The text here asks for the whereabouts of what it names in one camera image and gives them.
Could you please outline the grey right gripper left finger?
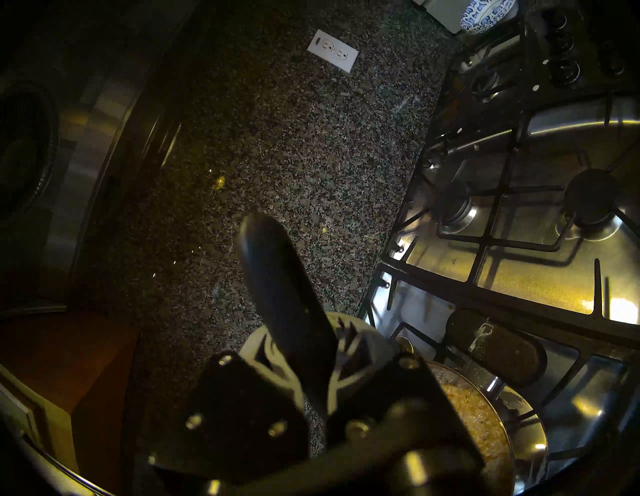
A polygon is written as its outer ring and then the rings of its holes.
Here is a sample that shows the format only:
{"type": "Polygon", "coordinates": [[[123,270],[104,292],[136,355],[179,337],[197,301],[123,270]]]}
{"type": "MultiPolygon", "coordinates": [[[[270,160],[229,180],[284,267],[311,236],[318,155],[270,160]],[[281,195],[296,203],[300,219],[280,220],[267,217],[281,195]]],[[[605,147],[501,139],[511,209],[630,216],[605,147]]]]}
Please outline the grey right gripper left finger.
{"type": "Polygon", "coordinates": [[[173,473],[273,473],[308,459],[301,383],[265,326],[215,354],[151,449],[173,473]]]}

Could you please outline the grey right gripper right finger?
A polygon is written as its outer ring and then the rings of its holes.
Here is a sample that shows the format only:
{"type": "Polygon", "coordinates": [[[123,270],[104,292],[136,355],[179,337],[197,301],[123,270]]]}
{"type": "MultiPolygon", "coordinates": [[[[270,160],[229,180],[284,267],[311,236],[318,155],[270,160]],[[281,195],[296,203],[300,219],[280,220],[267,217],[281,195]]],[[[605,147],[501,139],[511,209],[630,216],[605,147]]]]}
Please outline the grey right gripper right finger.
{"type": "Polygon", "coordinates": [[[328,382],[328,459],[391,468],[418,452],[428,468],[482,468],[483,458],[430,368],[373,327],[328,314],[337,337],[328,382]]]}

